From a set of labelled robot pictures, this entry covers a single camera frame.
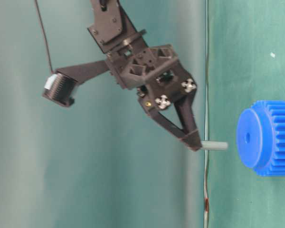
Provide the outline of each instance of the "wire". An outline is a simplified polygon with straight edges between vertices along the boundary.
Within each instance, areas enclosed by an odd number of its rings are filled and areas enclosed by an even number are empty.
[[[48,67],[49,67],[49,70],[50,70],[51,74],[53,74],[54,71],[53,71],[53,67],[52,67],[51,55],[50,55],[49,48],[48,48],[48,42],[47,42],[48,39],[47,39],[47,36],[46,36],[46,32],[44,30],[44,26],[43,26],[42,17],[41,17],[41,14],[40,14],[39,5],[38,5],[37,0],[34,0],[34,3],[35,3],[35,7],[36,7],[36,10],[37,10],[37,14],[38,14],[39,24],[40,24],[40,27],[41,27],[41,30],[42,30],[43,40],[44,40],[44,43],[45,43],[45,46],[46,46],[46,50],[47,50]]]
[[[205,140],[209,140],[209,0],[206,3],[206,105],[205,105]],[[208,172],[209,151],[205,151],[204,170],[204,228],[209,227],[209,196],[208,196]]]

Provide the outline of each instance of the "gear teeth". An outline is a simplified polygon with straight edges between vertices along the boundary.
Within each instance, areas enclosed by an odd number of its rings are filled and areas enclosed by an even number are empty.
[[[261,176],[285,176],[285,101],[259,101],[253,108],[265,108],[274,128],[274,153],[269,165],[255,170]]]

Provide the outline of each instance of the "green backdrop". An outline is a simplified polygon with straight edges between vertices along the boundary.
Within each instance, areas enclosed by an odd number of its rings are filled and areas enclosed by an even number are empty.
[[[54,67],[103,59],[89,0],[40,0]],[[205,2],[121,0],[150,46],[171,43],[205,109]],[[62,108],[41,97],[48,66],[33,0],[0,0],[0,228],[202,227],[203,152],[152,122],[104,74]]]
[[[285,228],[285,178],[261,178],[240,161],[241,112],[285,100],[285,0],[209,0],[209,131],[228,140],[209,154],[210,228]]]

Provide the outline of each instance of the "camera lens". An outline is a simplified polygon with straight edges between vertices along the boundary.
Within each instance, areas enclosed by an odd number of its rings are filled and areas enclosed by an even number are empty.
[[[69,107],[74,103],[73,91],[77,87],[77,81],[57,73],[48,78],[43,96],[63,107]]]

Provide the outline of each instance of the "white label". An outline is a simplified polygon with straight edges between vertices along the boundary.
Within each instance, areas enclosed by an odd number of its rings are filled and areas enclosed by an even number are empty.
[[[54,82],[55,79],[56,79],[56,77],[57,77],[57,75],[52,75],[51,77],[49,77],[49,78],[47,79],[46,84],[44,85],[44,88],[50,90],[51,87],[52,87],[52,85],[53,85],[53,82]]]

